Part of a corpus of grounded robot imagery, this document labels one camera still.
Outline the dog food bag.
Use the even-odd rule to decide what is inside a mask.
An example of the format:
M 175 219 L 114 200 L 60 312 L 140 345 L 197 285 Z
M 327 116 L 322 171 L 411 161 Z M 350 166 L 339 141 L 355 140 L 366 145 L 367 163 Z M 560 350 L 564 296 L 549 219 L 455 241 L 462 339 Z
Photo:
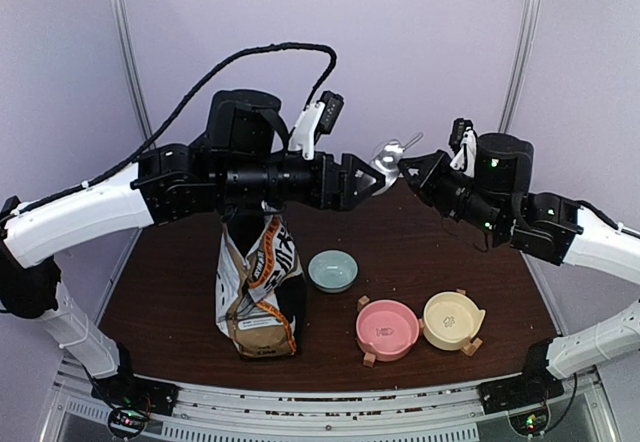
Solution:
M 296 355 L 306 299 L 304 268 L 282 215 L 252 207 L 223 221 L 215 322 L 242 358 Z

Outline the aluminium corner frame post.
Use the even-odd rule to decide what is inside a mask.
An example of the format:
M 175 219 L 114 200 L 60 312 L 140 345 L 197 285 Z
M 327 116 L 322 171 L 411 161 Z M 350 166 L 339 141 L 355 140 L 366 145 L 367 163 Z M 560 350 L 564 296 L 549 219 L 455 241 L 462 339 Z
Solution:
M 139 126 L 142 138 L 148 140 L 152 135 L 142 84 L 136 64 L 133 42 L 127 17 L 125 0 L 110 0 L 114 16 L 120 53 L 125 72 L 125 81 L 133 105 L 135 120 Z

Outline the right aluminium frame post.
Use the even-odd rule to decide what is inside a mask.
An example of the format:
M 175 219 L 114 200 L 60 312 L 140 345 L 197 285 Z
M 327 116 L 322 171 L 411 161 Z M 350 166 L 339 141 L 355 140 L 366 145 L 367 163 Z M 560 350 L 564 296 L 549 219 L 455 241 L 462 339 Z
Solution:
M 525 80 L 525 72 L 533 48 L 542 0 L 523 0 L 523 10 L 512 70 L 498 126 L 509 133 Z

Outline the wooden pet bowl stand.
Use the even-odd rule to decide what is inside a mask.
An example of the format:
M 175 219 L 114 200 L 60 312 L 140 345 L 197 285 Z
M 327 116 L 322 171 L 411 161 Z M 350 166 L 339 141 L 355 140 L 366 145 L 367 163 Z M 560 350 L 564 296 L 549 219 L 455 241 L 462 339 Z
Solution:
M 357 302 L 357 315 L 358 315 L 358 311 L 363 308 L 365 305 L 367 305 L 369 302 L 373 302 L 376 300 L 371 300 L 369 299 L 369 297 L 367 296 L 362 296 L 360 297 L 360 299 Z M 416 313 L 415 311 L 413 311 L 415 313 L 415 315 L 417 316 L 419 322 L 420 322 L 420 327 L 421 327 L 421 334 L 419 336 L 419 338 L 424 338 L 426 340 L 426 338 L 423 336 L 423 332 L 422 329 L 424 327 L 423 322 L 422 322 L 422 314 L 423 314 L 423 310 L 420 314 Z M 476 335 L 476 337 L 474 338 L 474 340 L 468 344 L 466 344 L 462 349 L 457 350 L 462 352 L 463 354 L 465 354 L 468 357 L 473 356 L 477 350 L 479 349 L 479 347 L 482 345 L 482 340 L 478 337 L 478 334 Z M 372 355 L 372 354 L 365 354 L 363 352 L 363 365 L 366 367 L 372 367 L 375 365 L 375 363 L 380 362 L 377 361 L 376 358 Z

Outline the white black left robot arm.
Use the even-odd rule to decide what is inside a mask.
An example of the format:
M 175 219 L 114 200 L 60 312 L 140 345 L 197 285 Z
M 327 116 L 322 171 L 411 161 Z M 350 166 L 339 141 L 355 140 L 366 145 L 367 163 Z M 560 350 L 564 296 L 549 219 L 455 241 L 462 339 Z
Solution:
M 223 90 L 193 142 L 148 151 L 58 198 L 8 199 L 1 212 L 2 304 L 41 322 L 83 365 L 99 397 L 123 406 L 146 401 L 151 392 L 134 375 L 128 350 L 74 303 L 54 257 L 107 234 L 215 212 L 222 222 L 215 277 L 220 331 L 246 358 L 295 354 L 306 291 L 283 220 L 286 205 L 349 211 L 385 185 L 357 156 L 335 159 L 316 149 L 342 106 L 341 96 L 325 92 L 287 127 L 277 97 Z

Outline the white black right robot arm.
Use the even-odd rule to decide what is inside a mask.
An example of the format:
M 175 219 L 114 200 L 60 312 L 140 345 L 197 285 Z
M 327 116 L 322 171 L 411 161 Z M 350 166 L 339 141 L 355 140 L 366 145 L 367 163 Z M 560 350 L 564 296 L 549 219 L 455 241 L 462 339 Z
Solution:
M 408 186 L 424 204 L 478 228 L 494 246 L 638 282 L 638 232 L 586 201 L 531 192 L 531 143 L 504 133 L 469 133 L 452 148 L 454 157 L 438 150 L 400 160 Z M 483 407 L 493 413 L 558 397 L 563 380 L 638 347 L 639 303 L 633 301 L 580 332 L 533 344 L 519 375 L 479 386 Z

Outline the cream yellow pet bowl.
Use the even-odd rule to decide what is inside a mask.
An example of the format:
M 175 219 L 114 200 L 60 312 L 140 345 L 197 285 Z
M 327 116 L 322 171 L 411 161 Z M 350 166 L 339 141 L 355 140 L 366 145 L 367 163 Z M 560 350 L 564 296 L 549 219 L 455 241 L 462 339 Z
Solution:
M 423 308 L 423 336 L 440 350 L 457 351 L 474 340 L 485 316 L 465 293 L 439 292 Z

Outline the teal ribbed ceramic bowl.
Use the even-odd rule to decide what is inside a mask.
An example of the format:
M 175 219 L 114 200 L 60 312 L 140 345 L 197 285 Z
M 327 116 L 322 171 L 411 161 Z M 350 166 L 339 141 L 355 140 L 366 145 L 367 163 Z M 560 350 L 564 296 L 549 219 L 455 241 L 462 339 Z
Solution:
M 308 274 L 314 286 L 325 293 L 341 293 L 355 282 L 359 266 L 348 253 L 326 250 L 314 255 L 308 264 Z

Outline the pink pet bowl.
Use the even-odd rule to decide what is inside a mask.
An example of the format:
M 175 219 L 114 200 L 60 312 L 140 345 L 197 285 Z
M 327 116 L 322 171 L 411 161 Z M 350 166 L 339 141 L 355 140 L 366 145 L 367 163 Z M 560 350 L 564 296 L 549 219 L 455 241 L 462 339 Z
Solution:
M 357 344 L 365 354 L 372 354 L 380 362 L 392 362 L 407 355 L 417 342 L 421 327 L 407 305 L 380 299 L 358 311 L 355 333 Z

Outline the metal front base rail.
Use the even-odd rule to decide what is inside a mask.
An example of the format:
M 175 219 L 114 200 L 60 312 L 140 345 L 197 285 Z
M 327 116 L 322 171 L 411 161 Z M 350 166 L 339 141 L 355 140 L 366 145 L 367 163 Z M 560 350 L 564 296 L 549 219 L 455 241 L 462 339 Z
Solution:
M 616 441 L 599 374 L 590 370 L 545 405 L 490 414 L 474 382 L 404 390 L 274 392 L 178 383 L 168 415 L 141 441 L 525 441 L 517 429 L 546 414 L 542 441 Z

